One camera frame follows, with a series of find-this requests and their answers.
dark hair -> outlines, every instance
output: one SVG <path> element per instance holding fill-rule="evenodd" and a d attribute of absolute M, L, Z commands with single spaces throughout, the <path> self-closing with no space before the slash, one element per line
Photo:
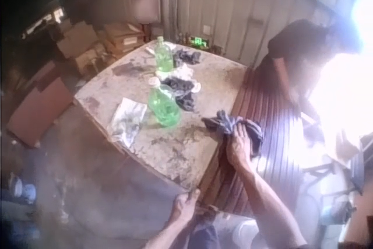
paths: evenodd
<path fill-rule="evenodd" d="M 342 51 L 359 53 L 363 49 L 363 42 L 355 23 L 351 19 L 337 19 L 329 28 L 329 34 L 339 42 Z"/>

gray rag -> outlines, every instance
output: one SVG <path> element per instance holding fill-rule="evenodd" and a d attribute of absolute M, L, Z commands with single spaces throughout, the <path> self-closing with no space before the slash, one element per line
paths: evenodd
<path fill-rule="evenodd" d="M 194 111 L 194 99 L 191 92 L 194 88 L 193 82 L 170 77 L 163 80 L 162 84 L 172 88 L 175 101 L 180 108 L 185 111 Z"/>
<path fill-rule="evenodd" d="M 222 132 L 226 135 L 233 134 L 233 128 L 237 124 L 244 124 L 252 142 L 252 157 L 261 154 L 264 134 L 261 126 L 257 122 L 244 119 L 240 116 L 231 117 L 224 110 L 218 111 L 216 117 L 202 118 L 202 121 L 205 123 L 208 130 Z"/>
<path fill-rule="evenodd" d="M 183 62 L 191 65 L 199 64 L 199 57 L 200 52 L 193 52 L 192 54 L 188 54 L 187 51 L 178 50 L 174 54 L 174 67 L 180 67 Z"/>

corrugated metal wall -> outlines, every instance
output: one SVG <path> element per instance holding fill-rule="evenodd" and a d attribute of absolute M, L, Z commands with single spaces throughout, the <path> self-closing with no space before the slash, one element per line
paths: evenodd
<path fill-rule="evenodd" d="M 288 23 L 306 18 L 329 24 L 336 11 L 348 15 L 352 1 L 177 0 L 177 26 L 178 32 L 210 39 L 225 57 L 255 67 L 268 41 Z"/>

green digital display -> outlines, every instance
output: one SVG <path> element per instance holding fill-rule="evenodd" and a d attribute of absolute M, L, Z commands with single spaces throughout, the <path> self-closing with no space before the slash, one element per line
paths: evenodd
<path fill-rule="evenodd" d="M 189 38 L 189 42 L 194 47 L 209 48 L 209 42 L 208 42 L 208 40 L 202 39 L 200 37 L 190 37 Z"/>

dirty table surface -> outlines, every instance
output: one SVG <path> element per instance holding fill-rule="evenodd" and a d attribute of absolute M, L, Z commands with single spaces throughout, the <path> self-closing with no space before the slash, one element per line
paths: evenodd
<path fill-rule="evenodd" d="M 108 136 L 108 126 L 123 97 L 147 103 L 156 62 L 145 47 L 127 54 L 85 84 L 75 95 L 89 118 Z M 178 45 L 178 49 L 196 51 Z M 207 132 L 202 117 L 214 117 L 216 111 L 230 112 L 241 87 L 246 67 L 214 54 L 201 52 L 200 64 L 191 65 L 193 78 L 202 89 L 195 94 L 195 112 L 181 110 L 180 123 L 172 128 L 161 127 L 147 109 L 142 127 L 131 148 L 118 142 L 114 145 L 155 172 L 184 188 L 196 187 L 218 146 Z"/>

